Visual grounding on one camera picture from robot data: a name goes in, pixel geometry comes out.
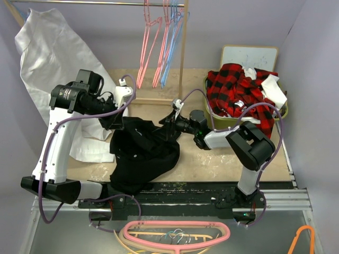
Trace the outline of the black button shirt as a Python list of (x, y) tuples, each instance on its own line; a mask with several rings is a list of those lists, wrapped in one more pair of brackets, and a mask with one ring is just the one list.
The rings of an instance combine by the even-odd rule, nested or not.
[(110, 141), (116, 161), (110, 175), (112, 188), (134, 195), (172, 170), (180, 158), (180, 145), (175, 138), (166, 141), (163, 137), (152, 121), (124, 117), (123, 129), (115, 130)]

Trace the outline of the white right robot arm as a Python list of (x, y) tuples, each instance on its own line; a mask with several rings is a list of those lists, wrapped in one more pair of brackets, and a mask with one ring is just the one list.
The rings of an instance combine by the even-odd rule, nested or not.
[(232, 148), (243, 165), (240, 180), (235, 187), (235, 200), (241, 207), (248, 207), (258, 193), (260, 171), (276, 151), (274, 143), (253, 123), (243, 122), (234, 129), (217, 132), (208, 126), (202, 110), (193, 110), (189, 118), (172, 112), (159, 120), (167, 139), (177, 133), (193, 135), (193, 141), (201, 150)]

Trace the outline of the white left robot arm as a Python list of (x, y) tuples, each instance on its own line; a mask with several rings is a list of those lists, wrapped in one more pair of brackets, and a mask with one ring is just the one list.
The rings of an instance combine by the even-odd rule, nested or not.
[(76, 130), (83, 115), (101, 115), (99, 123), (106, 129), (122, 126), (120, 107), (133, 94), (125, 79), (103, 98), (104, 79), (101, 75), (81, 69), (75, 81), (57, 85), (51, 91), (49, 125), (38, 163), (31, 176), (23, 177), (21, 187), (26, 191), (54, 201), (72, 204), (90, 199), (96, 207), (104, 207), (109, 195), (103, 184), (67, 178), (68, 159)]

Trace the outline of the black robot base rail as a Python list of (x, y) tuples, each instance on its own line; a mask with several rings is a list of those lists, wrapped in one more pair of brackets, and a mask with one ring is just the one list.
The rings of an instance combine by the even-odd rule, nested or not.
[(126, 220), (130, 216), (231, 219), (239, 211), (246, 213), (265, 207), (263, 194), (255, 192), (245, 197), (236, 186), (236, 182), (159, 182), (151, 183), (136, 195), (124, 196), (106, 185), (98, 201), (79, 201), (78, 208), (111, 212), (112, 220)]

